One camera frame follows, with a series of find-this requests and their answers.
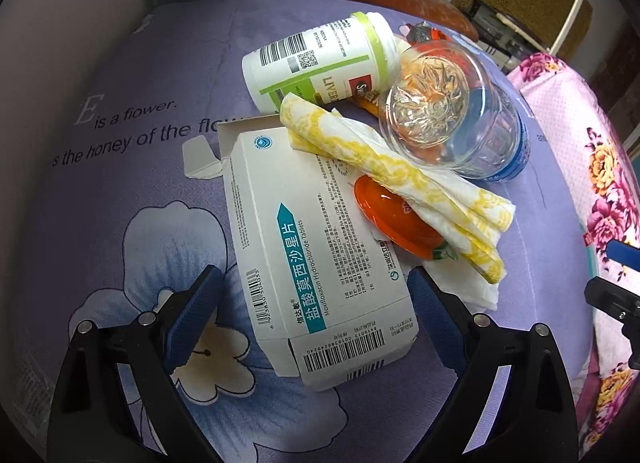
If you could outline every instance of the crumpled paper towel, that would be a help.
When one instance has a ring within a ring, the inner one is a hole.
[[[419,168],[392,151],[372,127],[288,93],[280,122],[294,149],[333,156],[398,194],[489,282],[505,275],[496,245],[515,205],[447,170]]]

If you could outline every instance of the blue flower print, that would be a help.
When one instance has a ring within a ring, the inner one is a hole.
[[[227,266],[225,234],[210,212],[174,201],[143,208],[124,234],[124,289],[91,293],[69,320],[69,335],[84,319],[99,327],[126,324],[158,310],[174,291],[191,286],[207,264],[225,273],[218,308],[189,362],[172,379],[188,410],[226,463],[257,461],[257,446],[304,452],[329,445],[347,416],[337,392],[316,393],[299,378],[278,377],[257,345],[238,267]],[[127,403],[143,440],[158,447],[140,407],[129,366],[120,367]]]

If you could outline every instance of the white plastic bottle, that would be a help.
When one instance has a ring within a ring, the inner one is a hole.
[[[400,72],[393,32],[376,12],[356,12],[255,50],[242,58],[242,74],[262,114],[280,109],[287,93],[328,104],[385,90]]]

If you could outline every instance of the green label stripe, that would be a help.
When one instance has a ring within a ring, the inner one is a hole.
[[[318,295],[314,287],[314,282],[309,273],[306,264],[305,255],[302,252],[302,244],[296,227],[296,220],[291,211],[280,203],[278,210],[278,228],[280,229],[280,237],[282,237],[282,245],[287,256],[293,284],[296,285],[296,291],[300,303],[295,302],[302,308],[302,316],[306,322],[306,328],[309,333],[322,331],[326,329],[324,318],[320,312],[318,304]]]
[[[380,86],[378,86],[379,90],[388,87],[386,84],[388,73],[386,71],[386,59],[385,52],[382,49],[382,43],[380,42],[380,38],[376,33],[376,29],[373,27],[369,18],[363,14],[362,12],[355,12],[351,14],[352,18],[355,18],[364,28],[365,33],[367,34],[367,39],[369,39],[369,43],[373,48],[373,56],[376,58],[376,65],[378,66],[378,76],[380,77]]]
[[[288,86],[290,84],[295,84],[296,82],[299,82],[307,78],[311,78],[315,75],[319,75],[327,71],[331,71],[332,69],[338,69],[338,68],[341,68],[342,66],[348,66],[350,64],[357,64],[358,62],[362,62],[363,60],[368,60],[368,59],[369,59],[369,55],[360,55],[359,57],[353,57],[353,58],[348,58],[347,60],[342,60],[340,62],[334,62],[329,66],[322,66],[322,68],[316,68],[312,71],[301,73],[300,75],[296,75],[295,77],[290,77],[286,80],[283,80],[282,82],[278,82],[277,84],[273,84],[269,87],[263,88],[260,90],[260,95],[264,95],[269,91],[275,91],[276,89],[282,89],[285,86]]]

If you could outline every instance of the purple tablecloth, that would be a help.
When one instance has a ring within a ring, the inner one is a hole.
[[[248,321],[222,178],[189,180],[182,172],[182,143],[199,133],[202,119],[257,113],[242,79],[243,55],[357,10],[382,13],[395,32],[416,21],[341,0],[167,5],[100,69],[90,98],[69,115],[65,139],[52,153],[18,269],[14,332],[28,338],[22,348],[52,380],[79,320],[127,323],[215,263],[226,273],[226,291],[201,338],[211,355],[192,355],[174,379],[227,463],[401,462],[409,454],[456,378],[440,364],[424,329],[401,361],[336,389],[313,393],[299,379],[278,378]],[[339,106],[345,116],[366,118],[348,102]],[[591,311],[582,296],[588,259],[554,155],[536,121],[518,109],[531,157],[516,180],[490,185],[517,206],[498,245],[509,273],[491,315],[514,328],[549,324],[572,376],[591,340]],[[84,123],[73,125],[78,121]],[[178,128],[175,138],[168,125]],[[215,128],[202,131],[218,153]],[[155,446],[125,369],[122,377],[145,442]],[[472,446],[485,439],[505,382],[506,371]]]

